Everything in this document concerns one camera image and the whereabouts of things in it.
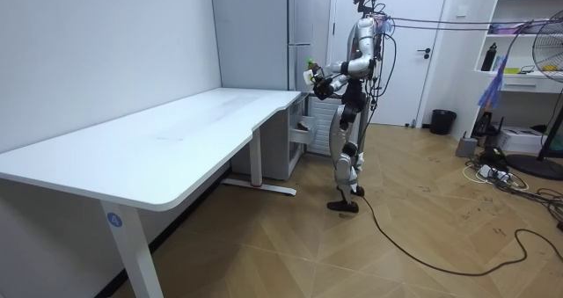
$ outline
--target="humanoid robot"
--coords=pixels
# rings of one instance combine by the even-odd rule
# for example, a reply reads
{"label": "humanoid robot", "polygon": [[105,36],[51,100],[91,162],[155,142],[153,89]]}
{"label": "humanoid robot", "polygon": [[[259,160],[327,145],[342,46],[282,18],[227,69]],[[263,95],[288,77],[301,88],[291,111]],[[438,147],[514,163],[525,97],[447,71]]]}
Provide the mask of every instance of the humanoid robot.
{"label": "humanoid robot", "polygon": [[315,62],[309,64],[309,83],[314,85],[313,91],[320,100],[331,97],[334,92],[347,86],[341,95],[342,105],[334,114],[329,135],[334,178],[342,195],[341,201],[327,204],[327,207],[334,211],[358,213],[359,207],[352,201],[352,194],[361,197],[364,195],[363,188],[358,186],[358,174],[362,171],[363,163],[363,141],[359,139],[359,147],[349,138],[358,113],[362,114],[360,129],[368,123],[369,98],[364,91],[371,81],[377,80],[377,77],[374,77],[374,69],[377,61],[381,59],[383,36],[380,29],[386,16],[383,13],[375,13],[376,0],[370,1],[371,7],[368,7],[365,5],[366,0],[354,0],[362,18],[355,23],[350,33],[347,61],[335,62],[324,68]]}

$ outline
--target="fan grille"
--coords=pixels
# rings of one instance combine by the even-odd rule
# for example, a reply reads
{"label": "fan grille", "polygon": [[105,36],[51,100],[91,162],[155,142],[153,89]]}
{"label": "fan grille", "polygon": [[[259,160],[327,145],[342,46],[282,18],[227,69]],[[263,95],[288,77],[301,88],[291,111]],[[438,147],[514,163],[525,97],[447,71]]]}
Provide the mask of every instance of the fan grille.
{"label": "fan grille", "polygon": [[537,70],[563,83],[563,11],[553,16],[537,34],[532,48]]}

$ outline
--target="electric fan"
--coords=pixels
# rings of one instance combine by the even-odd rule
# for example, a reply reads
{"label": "electric fan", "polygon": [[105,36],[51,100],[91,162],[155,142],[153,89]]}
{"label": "electric fan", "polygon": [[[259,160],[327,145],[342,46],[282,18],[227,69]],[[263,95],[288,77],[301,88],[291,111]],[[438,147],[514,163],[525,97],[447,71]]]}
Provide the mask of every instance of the electric fan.
{"label": "electric fan", "polygon": [[[530,27],[534,26],[541,26],[532,48],[537,70],[548,78],[562,83],[561,88],[563,88],[563,11],[542,25],[530,25]],[[563,108],[553,123],[539,155],[509,155],[506,157],[508,165],[539,178],[563,180],[563,166],[546,159],[546,157],[563,157],[563,151],[557,152],[550,149],[561,122],[563,122]]]}

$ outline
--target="door frame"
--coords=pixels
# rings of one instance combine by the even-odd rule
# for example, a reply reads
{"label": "door frame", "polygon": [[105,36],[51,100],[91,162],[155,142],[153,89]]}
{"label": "door frame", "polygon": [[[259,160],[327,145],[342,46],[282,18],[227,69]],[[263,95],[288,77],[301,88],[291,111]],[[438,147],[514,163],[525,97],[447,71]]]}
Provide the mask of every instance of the door frame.
{"label": "door frame", "polygon": [[[326,49],[327,64],[333,62],[333,39],[336,20],[336,1],[337,0],[331,0],[330,19],[328,23],[328,47]],[[446,21],[447,11],[450,11],[451,9],[453,9],[453,0],[443,0],[442,11],[440,12],[439,20]],[[430,56],[430,64],[428,65],[428,72],[426,74],[424,85],[422,87],[422,95],[420,96],[419,109],[416,114],[416,127],[418,128],[422,127],[424,112],[426,111],[428,98],[430,96],[430,86],[432,86],[432,83],[435,80],[435,74],[437,73],[438,64],[435,55],[438,55],[442,52],[443,35],[444,31],[436,31],[436,36],[434,37],[434,45],[432,48],[434,52]]]}

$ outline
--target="desk foot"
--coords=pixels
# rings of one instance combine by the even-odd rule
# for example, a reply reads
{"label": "desk foot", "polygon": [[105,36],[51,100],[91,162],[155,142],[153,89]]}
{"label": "desk foot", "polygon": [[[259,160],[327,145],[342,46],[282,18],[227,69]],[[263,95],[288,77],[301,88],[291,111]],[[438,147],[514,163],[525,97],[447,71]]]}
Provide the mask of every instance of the desk foot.
{"label": "desk foot", "polygon": [[275,185],[254,186],[251,183],[246,182],[244,180],[237,180],[237,179],[231,179],[231,178],[226,178],[221,183],[225,184],[225,185],[235,185],[235,186],[244,187],[244,188],[265,190],[265,191],[269,191],[269,192],[273,192],[273,193],[283,193],[283,194],[290,195],[290,196],[295,196],[297,194],[297,190],[291,189],[291,188],[280,187],[280,186],[275,186]]}
{"label": "desk foot", "polygon": [[163,298],[137,209],[108,201],[101,203],[135,297]]}

